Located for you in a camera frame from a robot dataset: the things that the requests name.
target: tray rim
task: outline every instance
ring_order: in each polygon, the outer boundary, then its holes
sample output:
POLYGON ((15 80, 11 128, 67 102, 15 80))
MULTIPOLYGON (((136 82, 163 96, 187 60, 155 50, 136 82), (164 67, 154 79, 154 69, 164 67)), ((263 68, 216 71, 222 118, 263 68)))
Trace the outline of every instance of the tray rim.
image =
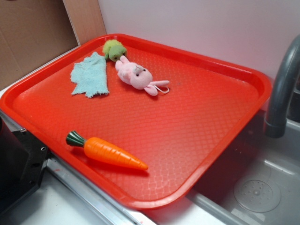
MULTIPOLYGON (((271 83, 266 75, 254 69, 250 69, 230 62, 218 60, 215 58, 199 55, 196 53, 188 52, 185 50, 180 50, 177 48, 158 44, 155 42, 151 42, 148 40, 140 39, 129 35, 109 34, 109 35, 97 37, 83 44, 82 46, 67 53, 63 57, 53 61, 52 63, 45 66, 44 68, 34 72, 33 74, 25 77, 23 80, 12 85, 8 90, 6 90, 6 92, 1 97, 0 109, 5 114, 10 116, 13 120, 15 120, 17 123, 19 123, 21 126, 23 126, 24 128, 28 129, 30 132, 32 132, 42 142, 46 144, 49 142, 53 142, 52 139, 50 139, 46 135, 43 135, 39 130, 36 130, 33 125, 31 125, 28 121, 22 119, 22 116, 13 110, 12 107, 13 99, 15 99, 19 94, 23 93, 25 90, 31 88, 35 84, 51 76, 51 74, 57 72, 59 69, 74 62, 77 56, 82 57, 84 54, 93 51, 95 47, 99 47, 100 44, 103 45, 104 42, 109 39, 116 39, 119 40, 120 42, 126 42, 127 40, 130 40, 131 43, 134 42, 138 43, 139 48, 147 48, 148 46, 151 46, 152 48, 150 52, 152 53, 156 53, 157 50, 164 50, 164 54, 162 55, 163 57, 182 62, 181 60, 178 60, 177 58, 174 57, 174 53, 180 54, 184 56, 184 63, 187 63, 189 65, 194 65, 194 66, 197 66, 197 64, 200 63, 201 68, 206 69, 209 67, 210 68, 208 69, 209 71, 213 71, 235 79, 237 79, 238 77, 238 79, 241 80, 239 75, 241 73, 247 74, 248 76, 245 76, 244 79, 242 80, 255 87, 255 89, 257 89, 259 94, 258 100, 252 106, 252 108, 242 117, 242 119, 237 124, 234 125, 233 129, 229 131, 229 133, 221 140, 221 142, 217 145, 217 147, 214 150, 212 150, 210 154, 206 157, 205 159, 206 165, 203 165, 203 162, 201 162, 198 168, 195 170, 195 172, 192 173, 188 177, 188 179, 175 192, 169 194, 168 196, 162 199, 157 199, 154 201, 139 201, 137 199, 129 197, 128 194, 119 187, 115 186, 114 187, 115 189, 113 191, 110 190, 109 194, 112 197, 114 197, 115 199, 117 199, 117 201, 119 201, 120 203, 128 207, 135 208, 138 210, 158 208, 179 199, 190 190, 192 185, 201 177, 201 175, 203 175, 203 173, 209 168, 209 166, 217 159, 216 155, 219 156, 223 152, 223 150, 229 145, 230 142, 228 142, 227 139, 230 138, 230 140, 233 140, 234 137, 238 135, 238 133, 246 126, 246 124, 250 121, 250 119, 259 111, 261 106, 270 97, 271 83)), ((67 153, 64 153, 64 151, 62 151, 58 156, 62 158, 64 161, 66 157, 68 158, 70 157, 67 153)), ((82 164, 80 160, 78 160, 76 157, 72 155, 71 155, 71 160, 67 160, 66 162, 70 164, 72 167, 74 167, 75 169, 76 169, 75 165, 77 163, 82 164)), ((99 174, 92 171, 86 165, 83 165, 83 170, 79 172, 82 173, 84 176, 86 176, 89 180, 91 180, 100 188, 101 186, 99 185, 99 183, 105 183, 105 185, 111 186, 111 183, 107 179, 99 176, 99 174)))

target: plush toy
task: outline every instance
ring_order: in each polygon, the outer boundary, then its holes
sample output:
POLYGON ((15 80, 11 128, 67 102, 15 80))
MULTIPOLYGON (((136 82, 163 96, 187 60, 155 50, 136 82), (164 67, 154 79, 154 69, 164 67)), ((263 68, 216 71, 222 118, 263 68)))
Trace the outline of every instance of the plush toy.
POLYGON ((103 53, 106 60, 118 61, 122 55, 127 56, 127 49, 117 40, 108 40, 103 46, 103 53))
POLYGON ((164 94, 170 91, 169 88, 166 87, 170 83, 169 81, 152 81, 153 77, 149 70, 134 62, 129 62, 125 56, 121 56, 120 60, 116 62, 115 67, 119 78, 138 90, 144 89, 152 96, 156 96, 158 90, 164 94), (162 91, 158 87, 166 87, 167 90, 162 91))

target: orange carrot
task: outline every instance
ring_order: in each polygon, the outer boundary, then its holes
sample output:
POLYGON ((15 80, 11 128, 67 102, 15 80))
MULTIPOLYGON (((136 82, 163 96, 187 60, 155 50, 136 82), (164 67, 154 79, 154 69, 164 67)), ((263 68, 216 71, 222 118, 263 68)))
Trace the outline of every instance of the orange carrot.
POLYGON ((76 131, 71 131, 66 141, 68 145, 83 147, 85 155, 89 158, 133 169, 148 169, 137 157, 101 138, 92 137, 85 140, 76 131))

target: white wall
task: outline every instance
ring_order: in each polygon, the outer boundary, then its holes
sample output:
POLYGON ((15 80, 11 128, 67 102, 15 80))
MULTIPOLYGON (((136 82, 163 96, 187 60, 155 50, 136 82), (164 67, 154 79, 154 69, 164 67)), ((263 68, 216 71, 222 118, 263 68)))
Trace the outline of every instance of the white wall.
POLYGON ((124 33, 259 70, 274 79, 300 34, 300 0, 98 0, 124 33))

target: sink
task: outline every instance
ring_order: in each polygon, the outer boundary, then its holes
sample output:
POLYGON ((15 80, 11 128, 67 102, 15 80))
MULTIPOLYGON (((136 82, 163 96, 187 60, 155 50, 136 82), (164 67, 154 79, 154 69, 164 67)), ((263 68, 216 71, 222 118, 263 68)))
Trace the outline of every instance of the sink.
POLYGON ((251 225, 300 221, 300 127, 289 121, 278 139, 263 134, 260 111, 193 190, 251 225))

